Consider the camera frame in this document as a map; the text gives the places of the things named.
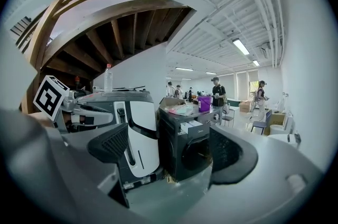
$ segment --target white wall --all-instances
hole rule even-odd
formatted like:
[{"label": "white wall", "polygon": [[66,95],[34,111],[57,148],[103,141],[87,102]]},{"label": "white wall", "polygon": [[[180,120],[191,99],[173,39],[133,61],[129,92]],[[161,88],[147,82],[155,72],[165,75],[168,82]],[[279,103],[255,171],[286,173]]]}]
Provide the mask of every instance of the white wall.
[{"label": "white wall", "polygon": [[[194,79],[194,80],[188,80],[187,86],[185,87],[192,87],[194,93],[197,91],[205,91],[206,93],[212,93],[212,88],[214,84],[211,81],[212,76],[207,78],[201,78],[201,79]],[[224,86],[227,92],[228,98],[234,98],[234,82],[233,82],[233,75],[229,76],[223,76],[219,77],[220,84]]]},{"label": "white wall", "polygon": [[[113,68],[113,87],[146,86],[154,101],[155,110],[165,97],[165,46],[160,44],[121,62]],[[94,80],[94,85],[104,87],[104,74]]]},{"label": "white wall", "polygon": [[300,151],[327,170],[337,150],[337,24],[327,0],[282,0],[284,92],[301,135]]},{"label": "white wall", "polygon": [[281,100],[283,93],[283,79],[280,68],[271,66],[258,68],[259,81],[263,80],[267,85],[264,87],[265,96],[269,97],[268,104],[273,105]]}]

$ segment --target purple bucket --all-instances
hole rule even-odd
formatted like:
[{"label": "purple bucket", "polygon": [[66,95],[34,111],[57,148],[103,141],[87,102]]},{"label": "purple bucket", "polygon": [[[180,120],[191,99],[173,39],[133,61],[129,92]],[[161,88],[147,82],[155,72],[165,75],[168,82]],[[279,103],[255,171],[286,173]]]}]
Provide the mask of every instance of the purple bucket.
[{"label": "purple bucket", "polygon": [[210,110],[211,96],[199,96],[199,111],[206,112]]}]

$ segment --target table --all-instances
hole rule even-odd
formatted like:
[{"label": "table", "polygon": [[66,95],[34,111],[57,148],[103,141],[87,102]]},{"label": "table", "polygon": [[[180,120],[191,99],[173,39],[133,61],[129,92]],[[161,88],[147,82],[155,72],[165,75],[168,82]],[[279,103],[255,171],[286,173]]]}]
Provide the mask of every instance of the table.
[{"label": "table", "polygon": [[227,98],[228,99],[228,104],[230,104],[231,107],[238,107],[239,104],[241,103],[240,100],[235,100],[232,98]]}]

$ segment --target water bottle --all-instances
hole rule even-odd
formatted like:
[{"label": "water bottle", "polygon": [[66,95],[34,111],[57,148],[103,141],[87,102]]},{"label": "water bottle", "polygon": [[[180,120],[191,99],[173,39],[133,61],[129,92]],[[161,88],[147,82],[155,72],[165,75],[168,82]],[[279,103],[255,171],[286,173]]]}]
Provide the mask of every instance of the water bottle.
[{"label": "water bottle", "polygon": [[105,70],[105,91],[112,91],[112,69],[111,64],[107,64]]}]

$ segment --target black device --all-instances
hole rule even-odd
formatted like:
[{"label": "black device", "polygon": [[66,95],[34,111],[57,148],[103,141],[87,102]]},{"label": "black device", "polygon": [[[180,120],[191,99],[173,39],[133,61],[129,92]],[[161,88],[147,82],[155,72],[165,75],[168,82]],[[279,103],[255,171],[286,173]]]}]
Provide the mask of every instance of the black device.
[{"label": "black device", "polygon": [[[175,181],[182,181],[206,169],[211,163],[209,123],[214,113],[200,114],[198,106],[190,116],[159,109],[159,161]],[[197,120],[203,125],[181,131],[181,123]]]}]

